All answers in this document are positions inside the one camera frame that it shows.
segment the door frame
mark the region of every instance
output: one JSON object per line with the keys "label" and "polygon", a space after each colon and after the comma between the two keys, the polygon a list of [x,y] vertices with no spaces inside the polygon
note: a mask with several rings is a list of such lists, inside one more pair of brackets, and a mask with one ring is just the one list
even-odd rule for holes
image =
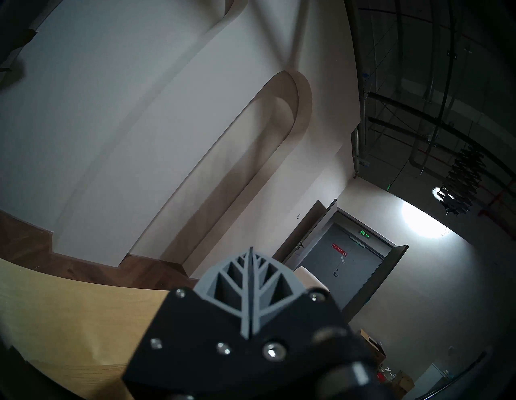
{"label": "door frame", "polygon": [[408,245],[396,246],[386,237],[380,235],[375,230],[369,228],[364,223],[360,222],[350,214],[346,213],[343,209],[337,207],[337,199],[332,201],[327,211],[319,218],[319,220],[312,226],[299,244],[290,252],[287,258],[283,261],[290,269],[294,270],[298,267],[304,257],[312,250],[318,240],[322,237],[324,232],[329,228],[327,224],[332,219],[335,213],[341,213],[346,218],[350,219],[358,226],[362,227],[368,233],[373,234],[376,238],[386,243],[391,247],[389,253],[383,258],[383,261],[376,268],[369,279],[363,284],[360,290],[353,296],[351,301],[342,309],[342,316],[346,323],[349,323],[353,317],[362,309],[369,299],[374,295],[376,290],[381,286],[384,280],[392,272],[396,264],[399,262],[401,257],[408,250]]}

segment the red sign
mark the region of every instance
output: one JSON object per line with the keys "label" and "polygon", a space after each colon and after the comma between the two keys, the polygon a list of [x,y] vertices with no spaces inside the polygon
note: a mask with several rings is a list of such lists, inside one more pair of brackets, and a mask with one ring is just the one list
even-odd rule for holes
{"label": "red sign", "polygon": [[340,254],[342,254],[344,257],[348,255],[343,249],[341,249],[339,246],[337,246],[335,243],[331,245],[335,250],[337,250]]}

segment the doorway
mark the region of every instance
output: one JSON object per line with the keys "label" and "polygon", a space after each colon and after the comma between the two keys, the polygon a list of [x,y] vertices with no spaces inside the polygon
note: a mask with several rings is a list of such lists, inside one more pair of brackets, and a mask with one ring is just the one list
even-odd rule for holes
{"label": "doorway", "polygon": [[330,291],[342,310],[383,261],[350,232],[332,224],[301,265]]}

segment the floor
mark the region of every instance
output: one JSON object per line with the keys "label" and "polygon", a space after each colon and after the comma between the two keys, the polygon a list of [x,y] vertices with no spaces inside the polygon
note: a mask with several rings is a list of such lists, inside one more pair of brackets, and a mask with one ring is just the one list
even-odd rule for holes
{"label": "floor", "polygon": [[52,233],[0,211],[0,258],[44,274],[102,285],[171,290],[193,287],[180,264],[127,255],[118,268],[52,253]]}

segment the cardboard box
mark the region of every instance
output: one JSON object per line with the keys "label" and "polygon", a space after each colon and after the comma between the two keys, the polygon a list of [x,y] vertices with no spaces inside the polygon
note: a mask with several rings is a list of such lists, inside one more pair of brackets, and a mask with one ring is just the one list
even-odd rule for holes
{"label": "cardboard box", "polygon": [[360,329],[360,336],[364,338],[367,343],[367,348],[371,350],[371,354],[373,355],[376,365],[380,366],[386,358],[382,346],[380,346],[376,340],[371,338],[363,329]]}
{"label": "cardboard box", "polygon": [[405,372],[398,371],[389,386],[394,393],[394,397],[399,400],[414,387],[414,381]]}

